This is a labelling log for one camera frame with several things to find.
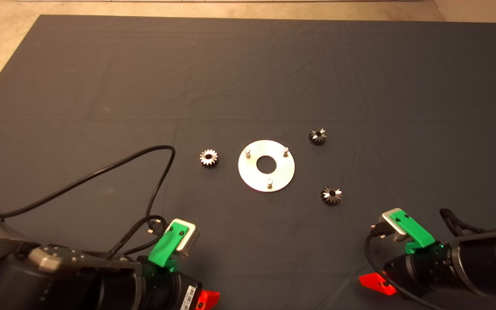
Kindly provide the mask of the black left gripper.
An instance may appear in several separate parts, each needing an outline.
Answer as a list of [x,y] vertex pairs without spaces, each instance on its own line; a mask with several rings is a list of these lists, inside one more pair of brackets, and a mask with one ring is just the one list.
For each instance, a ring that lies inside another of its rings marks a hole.
[[220,292],[202,290],[203,284],[185,273],[170,271],[139,256],[142,266],[142,298],[139,310],[212,310]]

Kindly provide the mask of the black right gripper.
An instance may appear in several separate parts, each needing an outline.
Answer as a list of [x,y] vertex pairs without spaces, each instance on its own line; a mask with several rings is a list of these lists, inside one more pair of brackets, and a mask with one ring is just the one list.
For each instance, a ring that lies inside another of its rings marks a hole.
[[[384,263],[384,274],[397,286],[417,297],[431,292],[453,290],[454,272],[450,266],[450,251],[449,245],[433,244],[416,250],[413,254],[400,255]],[[360,276],[360,284],[387,296],[397,293],[397,289],[380,273]]]

